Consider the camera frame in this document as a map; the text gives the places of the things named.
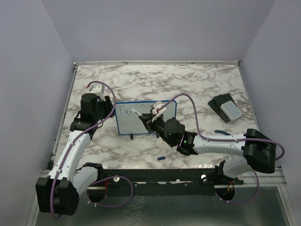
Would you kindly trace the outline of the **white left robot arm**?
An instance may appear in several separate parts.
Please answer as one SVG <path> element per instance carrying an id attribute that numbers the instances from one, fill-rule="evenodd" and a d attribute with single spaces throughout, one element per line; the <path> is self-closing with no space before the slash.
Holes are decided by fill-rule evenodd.
<path id="1" fill-rule="evenodd" d="M 70 126 L 67 144 L 52 170 L 45 178 L 38 178 L 35 188 L 39 210 L 51 213 L 54 219 L 72 216 L 79 197 L 92 184 L 103 182 L 103 167 L 99 163 L 85 163 L 76 171 L 81 156 L 98 129 L 98 123 L 114 116 L 109 96 L 86 93 L 80 101 L 80 111 Z"/>

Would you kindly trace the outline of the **white whiteboard marker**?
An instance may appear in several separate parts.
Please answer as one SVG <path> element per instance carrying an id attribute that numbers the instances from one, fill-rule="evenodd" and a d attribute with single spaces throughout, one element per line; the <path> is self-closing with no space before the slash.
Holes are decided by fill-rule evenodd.
<path id="1" fill-rule="evenodd" d="M 135 114 L 137 114 L 138 116 L 142 116 L 142 114 L 141 113 L 139 113 L 138 111 L 136 111 L 135 109 L 130 109 L 132 112 L 134 112 Z"/>

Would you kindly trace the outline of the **blue framed small whiteboard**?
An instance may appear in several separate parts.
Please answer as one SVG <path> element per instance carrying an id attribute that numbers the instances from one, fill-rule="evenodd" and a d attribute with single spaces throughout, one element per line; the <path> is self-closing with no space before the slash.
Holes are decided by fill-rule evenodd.
<path id="1" fill-rule="evenodd" d="M 152 106 L 157 101 L 135 101 L 135 102 L 117 102 L 115 106 L 115 116 L 118 132 L 121 135 L 145 135 L 148 131 L 144 127 L 138 115 L 139 113 L 150 113 Z"/>

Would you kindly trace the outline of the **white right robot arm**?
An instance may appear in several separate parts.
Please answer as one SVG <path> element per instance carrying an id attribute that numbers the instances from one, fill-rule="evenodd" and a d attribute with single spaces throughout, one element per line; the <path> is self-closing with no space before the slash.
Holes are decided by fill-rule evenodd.
<path id="1" fill-rule="evenodd" d="M 216 179 L 221 184 L 252 170 L 265 174 L 275 172 L 276 145 L 255 129 L 247 129 L 239 135 L 201 137 L 196 132 L 186 131 L 176 118 L 165 121 L 163 116 L 156 117 L 151 113 L 143 113 L 138 118 L 149 133 L 156 133 L 183 155 L 227 155 L 229 158 L 216 172 Z"/>

